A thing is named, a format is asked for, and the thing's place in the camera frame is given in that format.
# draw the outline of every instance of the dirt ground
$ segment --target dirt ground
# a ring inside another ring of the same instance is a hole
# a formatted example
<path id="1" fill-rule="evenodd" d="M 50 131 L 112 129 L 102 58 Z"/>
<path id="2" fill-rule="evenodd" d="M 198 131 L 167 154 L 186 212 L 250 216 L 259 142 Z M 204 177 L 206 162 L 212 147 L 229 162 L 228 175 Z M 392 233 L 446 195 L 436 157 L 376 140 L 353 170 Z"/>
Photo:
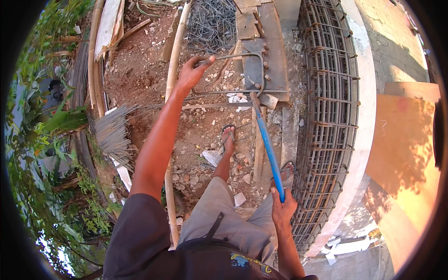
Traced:
<path id="1" fill-rule="evenodd" d="M 159 18 L 151 17 L 153 22 L 124 40 L 119 46 L 114 60 L 106 63 L 104 89 L 110 100 L 110 108 L 123 104 L 145 106 L 164 103 L 168 64 L 158 62 L 157 55 L 168 35 L 168 28 L 172 23 L 175 12 L 176 10 L 172 7 L 156 11 L 163 16 Z M 138 17 L 141 17 L 142 20 L 148 18 L 148 16 L 139 13 L 137 9 L 125 11 L 125 13 L 125 31 L 140 22 Z M 196 54 L 192 52 L 193 50 L 187 49 L 187 43 L 188 40 L 184 39 L 179 65 L 183 65 L 185 61 Z M 216 77 L 223 63 L 223 60 L 217 60 L 205 72 L 202 80 L 195 87 L 196 92 L 204 91 L 204 86 L 210 84 L 211 80 L 214 81 L 212 77 Z M 227 70 L 228 72 L 226 72 L 217 88 L 212 89 L 208 86 L 206 90 L 244 89 L 241 82 L 242 76 L 235 71 L 233 64 Z M 294 68 L 293 70 L 294 74 L 291 73 L 291 79 L 297 80 L 297 69 Z M 298 89 L 298 82 L 293 82 L 293 84 Z M 227 96 L 223 95 L 208 95 L 201 99 L 189 100 L 185 104 L 227 102 L 226 99 Z M 299 97 L 294 97 L 293 103 L 296 100 L 299 100 Z M 212 169 L 201 165 L 209 164 L 202 156 L 202 151 L 220 149 L 221 129 L 229 123 L 237 127 L 237 135 L 235 153 L 230 163 L 231 174 L 228 184 L 232 187 L 234 194 L 242 192 L 247 198 L 246 202 L 237 209 L 237 212 L 243 217 L 250 216 L 269 192 L 269 179 L 272 172 L 266 155 L 263 163 L 262 181 L 259 183 L 252 181 L 253 166 L 250 164 L 251 160 L 248 159 L 248 157 L 253 158 L 254 156 L 255 125 L 252 121 L 252 109 L 236 112 L 236 108 L 185 109 L 181 114 L 172 159 L 174 186 L 181 191 L 185 202 L 185 212 L 178 215 L 183 220 L 190 216 L 213 173 Z M 134 118 L 129 117 L 131 141 L 138 149 L 142 148 L 159 112 L 160 109 L 152 111 L 139 109 L 132 113 L 132 116 L 135 116 Z M 274 142 L 278 160 L 280 160 L 281 153 L 281 112 L 282 109 L 278 108 L 268 110 L 267 114 L 268 129 Z M 237 154 L 244 154 L 244 157 L 238 155 L 239 158 L 237 158 Z M 251 179 L 249 183 L 243 179 L 247 174 L 250 175 Z"/>

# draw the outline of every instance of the paved ground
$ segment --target paved ground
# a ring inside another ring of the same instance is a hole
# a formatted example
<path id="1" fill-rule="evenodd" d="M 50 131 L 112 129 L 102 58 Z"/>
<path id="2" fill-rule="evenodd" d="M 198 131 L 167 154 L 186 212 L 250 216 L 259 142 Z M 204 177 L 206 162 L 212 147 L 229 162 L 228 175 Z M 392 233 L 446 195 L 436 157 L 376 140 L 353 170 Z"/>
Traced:
<path id="1" fill-rule="evenodd" d="M 370 39 L 376 88 L 384 94 L 385 82 L 427 82 L 421 45 L 406 25 L 400 7 L 389 0 L 355 0 Z"/>
<path id="2" fill-rule="evenodd" d="M 319 280 L 390 280 L 394 277 L 392 259 L 386 244 L 336 256 L 330 266 L 324 255 L 308 260 L 303 268 L 307 275 L 314 274 Z"/>

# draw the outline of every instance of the bamboo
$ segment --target bamboo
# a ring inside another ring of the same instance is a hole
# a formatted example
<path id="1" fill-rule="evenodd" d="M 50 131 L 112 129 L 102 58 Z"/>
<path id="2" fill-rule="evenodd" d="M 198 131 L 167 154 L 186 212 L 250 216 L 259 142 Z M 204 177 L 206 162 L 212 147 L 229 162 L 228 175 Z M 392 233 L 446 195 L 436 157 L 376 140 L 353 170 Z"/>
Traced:
<path id="1" fill-rule="evenodd" d="M 184 38 L 185 27 L 187 24 L 188 15 L 190 13 L 191 4 L 193 0 L 184 5 L 182 10 L 181 19 L 177 28 L 176 37 L 174 38 L 174 44 L 171 52 L 171 58 L 169 61 L 167 89 L 165 93 L 165 103 L 171 95 L 171 90 L 176 83 L 177 68 L 179 67 L 179 55 L 181 51 L 182 41 Z M 179 241 L 179 233 L 176 223 L 176 209 L 174 203 L 174 191 L 172 186 L 172 162 L 168 162 L 167 170 L 165 172 L 165 195 L 167 200 L 168 218 L 171 227 L 171 236 L 174 248 L 177 247 Z"/>
<path id="2" fill-rule="evenodd" d="M 96 0 L 95 10 L 92 13 L 92 22 L 90 26 L 90 38 L 89 38 L 89 58 L 87 62 L 87 75 L 89 80 L 89 94 L 90 94 L 90 103 L 92 105 L 92 109 L 96 104 L 96 96 L 95 96 L 95 43 L 96 43 L 96 35 L 98 33 L 99 20 L 101 19 L 101 13 L 103 11 L 104 0 Z"/>
<path id="3" fill-rule="evenodd" d="M 99 78 L 99 64 L 97 61 L 94 62 L 94 82 L 95 82 L 95 96 L 96 96 L 96 106 L 98 107 L 99 117 L 104 116 L 104 102 L 103 102 L 103 91 L 101 90 L 101 80 Z"/>

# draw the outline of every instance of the blue handle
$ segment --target blue handle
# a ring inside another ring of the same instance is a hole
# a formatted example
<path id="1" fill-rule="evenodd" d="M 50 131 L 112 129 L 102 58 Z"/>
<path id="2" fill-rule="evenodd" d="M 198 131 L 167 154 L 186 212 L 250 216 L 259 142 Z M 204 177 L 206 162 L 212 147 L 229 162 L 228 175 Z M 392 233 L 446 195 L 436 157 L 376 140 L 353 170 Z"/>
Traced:
<path id="1" fill-rule="evenodd" d="M 269 163 L 271 164 L 272 174 L 274 175 L 274 181 L 276 183 L 276 188 L 280 194 L 280 201 L 284 202 L 284 189 L 283 183 L 280 175 L 280 168 L 277 162 L 277 157 L 274 152 L 274 146 L 272 145 L 271 136 L 267 131 L 266 122 L 261 118 L 261 112 L 257 106 L 254 106 L 255 113 L 257 115 L 258 128 L 261 132 L 261 137 L 263 138 L 264 146 L 266 148 L 267 157 L 269 158 Z"/>

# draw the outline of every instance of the steel rod pile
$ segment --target steel rod pile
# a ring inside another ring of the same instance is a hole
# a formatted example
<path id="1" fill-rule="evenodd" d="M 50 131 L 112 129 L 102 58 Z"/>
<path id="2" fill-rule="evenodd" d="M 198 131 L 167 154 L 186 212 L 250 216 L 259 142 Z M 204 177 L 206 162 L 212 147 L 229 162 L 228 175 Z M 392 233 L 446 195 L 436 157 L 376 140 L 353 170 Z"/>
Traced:
<path id="1" fill-rule="evenodd" d="M 133 148 L 126 128 L 126 116 L 134 111 L 137 105 L 128 108 L 120 106 L 95 122 L 96 141 L 103 153 L 129 171 L 134 171 L 132 166 Z"/>
<path id="2" fill-rule="evenodd" d="M 358 121 L 358 68 L 352 32 L 336 0 L 303 0 L 299 15 L 308 89 L 307 134 L 293 196 L 299 254 L 310 249 L 336 205 Z"/>
<path id="3" fill-rule="evenodd" d="M 208 53 L 228 51 L 236 43 L 232 0 L 194 0 L 188 21 L 188 47 Z"/>

